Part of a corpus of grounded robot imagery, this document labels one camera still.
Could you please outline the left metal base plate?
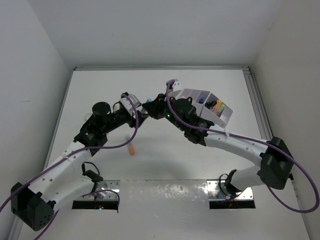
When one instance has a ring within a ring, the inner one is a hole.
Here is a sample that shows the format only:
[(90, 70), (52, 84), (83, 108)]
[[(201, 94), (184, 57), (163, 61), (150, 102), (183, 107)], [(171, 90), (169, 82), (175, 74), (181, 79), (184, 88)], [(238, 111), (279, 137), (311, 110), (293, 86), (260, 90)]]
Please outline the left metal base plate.
[(83, 180), (71, 190), (73, 199), (76, 198), (95, 198), (97, 201), (118, 201), (120, 190), (117, 184), (108, 181), (92, 182)]

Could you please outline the white three-slot organizer right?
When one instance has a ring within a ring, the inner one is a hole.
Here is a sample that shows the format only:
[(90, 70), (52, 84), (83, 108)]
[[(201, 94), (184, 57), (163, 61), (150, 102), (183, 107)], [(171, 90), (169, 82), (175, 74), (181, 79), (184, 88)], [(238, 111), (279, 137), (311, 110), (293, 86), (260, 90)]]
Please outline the white three-slot organizer right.
[(225, 129), (232, 114), (233, 110), (226, 103), (210, 93), (204, 102), (200, 117)]

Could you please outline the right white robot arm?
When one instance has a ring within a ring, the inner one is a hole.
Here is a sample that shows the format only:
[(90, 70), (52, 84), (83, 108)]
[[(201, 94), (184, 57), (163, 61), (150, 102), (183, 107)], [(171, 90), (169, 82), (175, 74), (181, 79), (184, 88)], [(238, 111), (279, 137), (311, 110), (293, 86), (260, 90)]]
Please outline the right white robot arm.
[(244, 136), (232, 136), (212, 121), (198, 116), (191, 97), (167, 99), (160, 93), (155, 100), (142, 104), (142, 107), (153, 119), (167, 119), (183, 131), (190, 142), (218, 148), (253, 163), (251, 167), (233, 169), (228, 173), (220, 187), (223, 195), (232, 198), (249, 187), (260, 185), (276, 190), (285, 188), (293, 163), (288, 159), (291, 153), (281, 138), (257, 142)]

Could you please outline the metal base plate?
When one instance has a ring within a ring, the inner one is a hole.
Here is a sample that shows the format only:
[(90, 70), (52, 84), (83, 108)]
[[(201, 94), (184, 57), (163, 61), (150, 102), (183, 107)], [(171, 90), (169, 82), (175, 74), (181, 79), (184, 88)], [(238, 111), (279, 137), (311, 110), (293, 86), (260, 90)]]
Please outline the metal base plate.
[(71, 190), (73, 199), (76, 198), (95, 198), (97, 201), (118, 201), (120, 190), (117, 184), (108, 181), (92, 182), (83, 180)]
[(210, 201), (226, 201), (233, 199), (234, 201), (253, 201), (254, 195), (251, 187), (246, 188), (243, 191), (237, 192), (235, 196), (227, 193), (226, 190), (221, 190), (225, 180), (211, 179), (207, 180), (207, 193)]

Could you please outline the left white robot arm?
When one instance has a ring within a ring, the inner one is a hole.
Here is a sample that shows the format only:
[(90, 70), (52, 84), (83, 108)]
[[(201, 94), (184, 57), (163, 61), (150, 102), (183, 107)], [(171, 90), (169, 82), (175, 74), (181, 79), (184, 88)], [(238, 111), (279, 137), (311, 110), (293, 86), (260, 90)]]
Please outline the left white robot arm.
[(107, 134), (124, 124), (137, 130), (147, 114), (131, 97), (118, 101), (112, 111), (106, 102), (97, 102), (67, 149), (39, 175), (26, 183), (17, 182), (10, 190), (11, 212), (37, 232), (49, 225), (55, 213), (75, 198), (87, 194), (103, 178), (91, 170), (83, 171), (75, 183), (64, 184), (71, 173), (91, 159), (107, 143)]

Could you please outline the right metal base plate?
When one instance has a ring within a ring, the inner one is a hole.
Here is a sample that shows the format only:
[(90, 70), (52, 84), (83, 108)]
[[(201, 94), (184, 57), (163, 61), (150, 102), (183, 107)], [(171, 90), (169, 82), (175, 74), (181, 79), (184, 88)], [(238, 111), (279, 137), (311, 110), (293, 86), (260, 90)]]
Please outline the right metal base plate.
[(234, 201), (253, 201), (254, 195), (251, 187), (246, 188), (243, 191), (237, 192), (235, 196), (227, 193), (226, 190), (221, 190), (225, 180), (211, 179), (207, 180), (207, 193), (210, 201), (226, 201), (233, 199)]

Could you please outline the small black scissors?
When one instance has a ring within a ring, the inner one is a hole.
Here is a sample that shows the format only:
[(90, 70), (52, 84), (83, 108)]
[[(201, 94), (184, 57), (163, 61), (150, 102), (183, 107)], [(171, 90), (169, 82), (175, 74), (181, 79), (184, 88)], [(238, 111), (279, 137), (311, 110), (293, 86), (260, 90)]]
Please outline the small black scissors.
[(216, 101), (216, 100), (213, 100), (213, 101), (210, 101), (210, 102), (206, 102), (204, 106), (205, 106), (207, 109), (212, 109), (216, 104), (217, 104), (217, 101)]

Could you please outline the orange cap highlighter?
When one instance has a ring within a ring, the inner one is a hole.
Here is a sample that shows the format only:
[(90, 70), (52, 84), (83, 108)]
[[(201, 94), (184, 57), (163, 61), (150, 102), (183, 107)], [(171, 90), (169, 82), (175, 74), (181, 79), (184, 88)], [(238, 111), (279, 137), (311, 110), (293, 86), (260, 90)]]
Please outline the orange cap highlighter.
[[(126, 142), (128, 142), (131, 139), (130, 135), (128, 135), (128, 134), (126, 134), (124, 136), (124, 138), (125, 138)], [(130, 156), (134, 156), (136, 154), (136, 151), (135, 151), (135, 148), (134, 148), (134, 146), (132, 144), (132, 141), (130, 141), (126, 146), (127, 146), (129, 155)]]

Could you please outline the clear tape roll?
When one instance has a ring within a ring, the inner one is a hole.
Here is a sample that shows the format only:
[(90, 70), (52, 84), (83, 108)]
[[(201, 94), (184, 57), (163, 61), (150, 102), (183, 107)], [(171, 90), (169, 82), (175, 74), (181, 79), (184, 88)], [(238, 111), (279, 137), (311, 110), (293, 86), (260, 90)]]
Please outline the clear tape roll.
[(84, 121), (86, 122), (90, 117), (91, 117), (91, 114), (90, 114), (90, 113), (87, 113), (87, 114), (84, 116)]

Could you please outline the orange pink highlighter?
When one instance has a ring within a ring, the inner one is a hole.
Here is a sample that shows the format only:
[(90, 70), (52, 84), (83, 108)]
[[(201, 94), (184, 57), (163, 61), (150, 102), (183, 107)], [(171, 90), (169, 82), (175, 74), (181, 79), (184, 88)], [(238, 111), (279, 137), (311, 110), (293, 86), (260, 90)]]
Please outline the orange pink highlighter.
[(223, 103), (223, 101), (220, 100), (220, 99), (218, 99), (218, 100), (217, 100), (217, 103), (216, 103), (216, 105), (214, 106), (214, 108), (212, 109), (212, 111), (213, 111), (214, 113), (217, 113), (218, 110), (219, 110), (219, 108), (221, 107), (222, 103)]

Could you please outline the blue item in organizer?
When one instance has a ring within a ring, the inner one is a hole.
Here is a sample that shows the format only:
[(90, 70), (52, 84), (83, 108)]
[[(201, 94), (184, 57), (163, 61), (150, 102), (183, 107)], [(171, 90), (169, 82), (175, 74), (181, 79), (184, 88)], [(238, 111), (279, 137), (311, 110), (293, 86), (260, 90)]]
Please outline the blue item in organizer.
[(201, 96), (198, 100), (198, 103), (199, 104), (203, 104), (205, 102), (205, 97), (204, 96)]

